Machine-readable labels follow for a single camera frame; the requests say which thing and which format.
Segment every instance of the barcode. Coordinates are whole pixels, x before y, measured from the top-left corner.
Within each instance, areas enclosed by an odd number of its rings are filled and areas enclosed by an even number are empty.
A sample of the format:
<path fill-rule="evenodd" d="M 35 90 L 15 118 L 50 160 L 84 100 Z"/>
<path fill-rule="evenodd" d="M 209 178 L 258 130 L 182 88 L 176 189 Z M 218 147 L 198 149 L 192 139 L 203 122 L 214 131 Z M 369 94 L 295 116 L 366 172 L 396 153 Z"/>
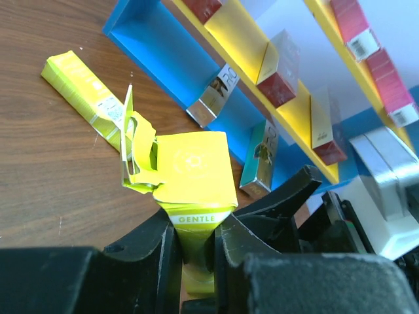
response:
<path fill-rule="evenodd" d="M 98 109 L 105 113 L 113 121 L 113 123 L 119 126 L 120 122 L 122 121 L 123 111 L 119 100 L 113 96 L 110 96 L 98 104 Z"/>
<path fill-rule="evenodd" d="M 362 59 L 366 54 L 364 47 L 359 41 L 354 41 L 351 43 L 353 50 L 355 50 L 354 54 L 356 55 L 357 59 Z"/>
<path fill-rule="evenodd" d="M 407 124 L 407 119 L 401 111 L 399 111 L 398 113 L 393 113 L 392 118 L 394 122 L 397 124 L 397 126 L 404 126 L 405 124 Z"/>

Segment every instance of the white wall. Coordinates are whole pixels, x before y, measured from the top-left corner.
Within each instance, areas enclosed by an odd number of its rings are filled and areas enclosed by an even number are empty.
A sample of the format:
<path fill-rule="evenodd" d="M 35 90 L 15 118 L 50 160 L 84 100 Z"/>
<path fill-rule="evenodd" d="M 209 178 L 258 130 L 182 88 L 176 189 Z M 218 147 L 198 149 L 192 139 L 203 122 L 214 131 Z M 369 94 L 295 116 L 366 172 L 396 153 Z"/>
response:
<path fill-rule="evenodd" d="M 302 0 L 241 1 L 254 16 L 264 10 L 257 23 L 269 38 L 284 28 L 290 32 L 301 48 L 301 80 L 309 90 L 328 84 L 340 101 L 342 118 L 370 106 Z M 419 84 L 419 0 L 359 2 L 407 87 Z"/>

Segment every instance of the red box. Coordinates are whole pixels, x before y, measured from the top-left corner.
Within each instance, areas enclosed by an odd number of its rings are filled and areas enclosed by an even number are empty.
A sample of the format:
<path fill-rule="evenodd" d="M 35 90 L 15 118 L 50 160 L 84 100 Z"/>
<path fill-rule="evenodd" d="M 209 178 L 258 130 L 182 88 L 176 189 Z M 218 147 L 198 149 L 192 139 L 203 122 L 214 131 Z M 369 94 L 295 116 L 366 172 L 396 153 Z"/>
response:
<path fill-rule="evenodd" d="M 205 24 L 226 2 L 226 0 L 182 0 L 192 13 Z"/>
<path fill-rule="evenodd" d="M 402 128 L 419 120 L 418 106 L 403 84 L 386 49 L 380 49 L 366 62 L 384 109 L 395 125 Z"/>
<path fill-rule="evenodd" d="M 275 108 L 297 95 L 299 63 L 300 50 L 285 30 L 268 43 L 256 85 Z"/>
<path fill-rule="evenodd" d="M 331 6 L 342 40 L 357 61 L 380 49 L 380 43 L 357 0 L 331 0 Z"/>
<path fill-rule="evenodd" d="M 327 166 L 346 160 L 339 105 L 327 87 L 312 93 L 311 115 L 313 151 Z"/>

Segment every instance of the blue shelf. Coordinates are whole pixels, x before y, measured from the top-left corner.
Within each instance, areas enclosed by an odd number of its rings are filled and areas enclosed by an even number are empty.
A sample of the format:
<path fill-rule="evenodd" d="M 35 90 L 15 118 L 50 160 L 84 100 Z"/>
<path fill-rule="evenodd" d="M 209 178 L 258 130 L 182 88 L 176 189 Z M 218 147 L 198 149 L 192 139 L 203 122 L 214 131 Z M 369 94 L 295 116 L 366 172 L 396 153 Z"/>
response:
<path fill-rule="evenodd" d="M 189 32 L 157 0 L 120 0 L 109 17 L 103 32 L 148 74 L 183 109 L 194 103 L 220 68 Z M 264 120 L 239 88 L 233 93 L 219 117 L 206 130 L 224 131 L 235 159 L 246 160 L 252 127 Z M 382 126 L 373 109 L 359 113 L 342 123 L 347 138 Z M 419 148 L 419 126 L 407 128 Z M 272 188 L 296 173 L 304 164 L 313 165 L 297 144 L 278 145 Z M 349 183 L 356 175 L 352 149 L 349 158 L 339 164 L 340 184 Z M 330 189 L 323 176 L 318 193 Z"/>

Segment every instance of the wooden table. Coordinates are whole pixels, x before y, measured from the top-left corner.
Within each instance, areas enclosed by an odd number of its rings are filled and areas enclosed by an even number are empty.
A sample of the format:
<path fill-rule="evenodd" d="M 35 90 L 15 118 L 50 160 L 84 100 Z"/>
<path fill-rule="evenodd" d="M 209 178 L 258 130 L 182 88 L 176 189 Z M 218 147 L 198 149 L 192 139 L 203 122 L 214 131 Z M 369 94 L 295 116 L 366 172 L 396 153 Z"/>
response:
<path fill-rule="evenodd" d="M 102 34 L 116 2 L 0 0 L 0 247 L 102 248 L 158 209 L 121 187 L 117 151 L 41 78 L 49 56 L 74 50 L 119 99 L 132 82 L 159 134 L 200 130 Z"/>

